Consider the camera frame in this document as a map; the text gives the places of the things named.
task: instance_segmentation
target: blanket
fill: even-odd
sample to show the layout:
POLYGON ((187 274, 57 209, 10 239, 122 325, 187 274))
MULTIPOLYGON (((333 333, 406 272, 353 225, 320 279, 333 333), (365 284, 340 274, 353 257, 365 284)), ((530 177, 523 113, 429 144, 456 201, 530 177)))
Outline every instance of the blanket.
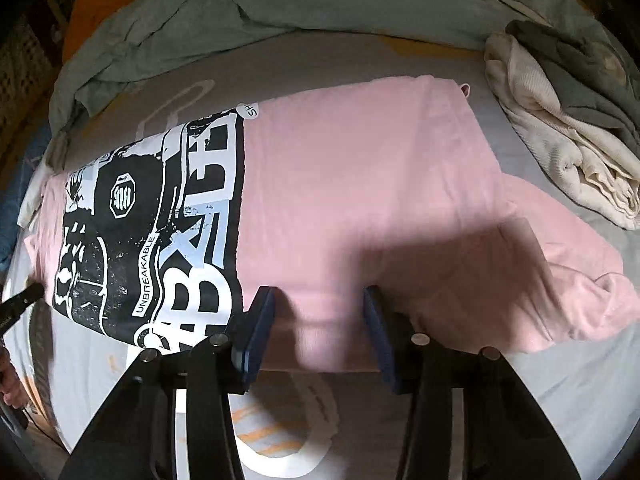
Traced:
POLYGON ((63 67, 50 102, 54 140, 48 165, 34 178, 20 225, 38 207, 51 168, 62 167, 74 120, 99 113, 130 82, 297 28, 384 33, 482 50, 491 32, 525 15, 609 41, 575 0, 136 0, 105 20, 63 67), (524 7, 531 12, 523 14, 524 7))

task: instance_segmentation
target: gray blanket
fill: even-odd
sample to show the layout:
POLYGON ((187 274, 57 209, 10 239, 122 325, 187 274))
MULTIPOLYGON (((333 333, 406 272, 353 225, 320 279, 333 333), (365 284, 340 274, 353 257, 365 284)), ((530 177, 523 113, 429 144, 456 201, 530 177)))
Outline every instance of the gray blanket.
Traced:
POLYGON ((603 27, 575 0, 136 0, 111 16, 63 66, 49 120, 49 164, 66 151, 63 134, 139 81, 292 29, 384 33, 484 49, 524 4, 568 33, 607 43, 603 27))
POLYGON ((640 156, 640 73, 631 60, 612 59, 613 52, 605 59, 597 43, 537 23, 515 20, 506 31, 545 71, 562 110, 606 128, 640 156), (622 79, 612 70, 615 66, 622 69, 622 79))

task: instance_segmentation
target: black and white graphic print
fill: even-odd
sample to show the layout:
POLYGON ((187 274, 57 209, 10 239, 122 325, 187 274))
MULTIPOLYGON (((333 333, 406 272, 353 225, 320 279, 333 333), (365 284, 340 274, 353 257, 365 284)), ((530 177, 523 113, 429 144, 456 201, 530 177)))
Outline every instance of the black and white graphic print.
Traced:
POLYGON ((191 121, 69 176, 56 310, 163 352, 242 310, 242 120, 230 110, 191 121))

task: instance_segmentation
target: white blanket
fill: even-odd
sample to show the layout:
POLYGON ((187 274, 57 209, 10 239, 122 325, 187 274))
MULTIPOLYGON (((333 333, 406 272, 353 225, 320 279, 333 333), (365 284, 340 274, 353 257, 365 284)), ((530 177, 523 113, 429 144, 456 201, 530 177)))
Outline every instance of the white blanket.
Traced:
POLYGON ((640 160, 613 134, 565 114, 542 67, 508 34, 484 52, 489 86, 549 178, 576 203, 640 228, 640 160))

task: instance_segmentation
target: bed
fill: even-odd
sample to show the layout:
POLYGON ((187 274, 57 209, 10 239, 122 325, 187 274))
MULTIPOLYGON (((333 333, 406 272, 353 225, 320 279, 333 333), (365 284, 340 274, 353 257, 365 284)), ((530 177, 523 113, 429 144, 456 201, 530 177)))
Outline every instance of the bed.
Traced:
MULTIPOLYGON (((369 34, 293 32, 271 38, 130 84, 101 115, 76 126, 65 169, 238 103, 421 74, 468 84, 468 102, 502 171, 535 184, 591 225, 620 252, 625 273, 638 288, 640 234, 575 205, 546 178, 495 101, 479 52, 369 34)), ((20 242, 5 296, 22 290, 31 270, 20 242)), ((5 343, 68 449, 136 355, 135 348, 86 330, 45 305, 23 316, 5 343)), ((573 341, 508 359, 582 478, 599 478, 640 418, 638 325, 601 342, 573 341)), ((180 399, 178 474, 188 478, 184 406, 179 404, 180 399)), ((377 374, 263 372, 251 392, 233 398, 231 405, 248 479, 382 480, 395 474, 408 400, 393 397, 377 374), (358 394, 363 390, 369 392, 366 402, 358 394), (303 423, 287 425, 291 420, 303 423), (308 442, 314 444, 305 447, 308 442)))

